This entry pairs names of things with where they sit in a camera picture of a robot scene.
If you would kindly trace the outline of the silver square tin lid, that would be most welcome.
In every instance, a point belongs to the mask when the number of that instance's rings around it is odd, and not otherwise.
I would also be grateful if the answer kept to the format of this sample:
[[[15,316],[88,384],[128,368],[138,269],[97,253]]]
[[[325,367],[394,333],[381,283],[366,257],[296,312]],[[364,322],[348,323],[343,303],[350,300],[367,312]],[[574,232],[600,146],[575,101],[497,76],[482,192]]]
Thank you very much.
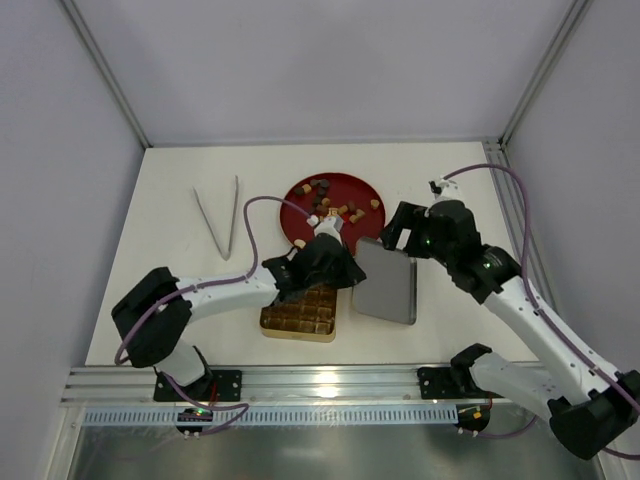
[[[378,240],[356,243],[355,261],[366,279],[353,288],[356,312],[381,320],[414,325],[417,319],[417,264],[401,250],[386,250]]]

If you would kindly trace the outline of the metal tweezers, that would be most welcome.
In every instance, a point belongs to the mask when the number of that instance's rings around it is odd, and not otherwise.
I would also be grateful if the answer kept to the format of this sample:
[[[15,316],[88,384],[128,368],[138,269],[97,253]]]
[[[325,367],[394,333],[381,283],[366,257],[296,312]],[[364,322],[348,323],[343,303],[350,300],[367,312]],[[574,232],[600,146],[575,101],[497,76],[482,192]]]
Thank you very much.
[[[223,262],[227,262],[233,253],[236,236],[236,223],[240,200],[240,179],[233,177],[229,193],[230,200],[219,202],[218,195],[203,192],[198,186],[192,186],[191,191],[197,211],[204,222],[206,230],[213,242],[217,253]]]

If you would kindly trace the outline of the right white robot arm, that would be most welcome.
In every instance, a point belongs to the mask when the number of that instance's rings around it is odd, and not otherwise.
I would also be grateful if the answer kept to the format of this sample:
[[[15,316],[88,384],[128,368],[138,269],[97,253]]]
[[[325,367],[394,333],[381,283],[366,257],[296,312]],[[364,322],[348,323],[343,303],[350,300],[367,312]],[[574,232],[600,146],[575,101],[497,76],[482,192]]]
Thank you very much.
[[[504,249],[485,244],[460,200],[429,207],[401,202],[380,238],[385,249],[409,233],[404,252],[433,259],[454,285],[501,319],[541,361],[540,375],[474,344],[451,361],[465,390],[496,393],[546,421],[574,456],[589,460],[639,418],[639,373],[623,372],[582,341],[525,279]]]

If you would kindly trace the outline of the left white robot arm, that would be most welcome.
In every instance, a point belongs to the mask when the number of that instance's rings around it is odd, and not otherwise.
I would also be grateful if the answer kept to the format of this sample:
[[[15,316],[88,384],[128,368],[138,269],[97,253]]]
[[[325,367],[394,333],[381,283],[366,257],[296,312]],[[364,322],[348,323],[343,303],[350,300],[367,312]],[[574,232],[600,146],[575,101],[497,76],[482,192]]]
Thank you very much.
[[[221,313],[293,301],[319,285],[345,289],[365,279],[347,247],[329,234],[236,276],[185,279],[167,267],[155,268],[112,309],[121,337],[114,363],[153,367],[173,383],[190,386],[208,375],[202,354],[182,339],[191,324]]]

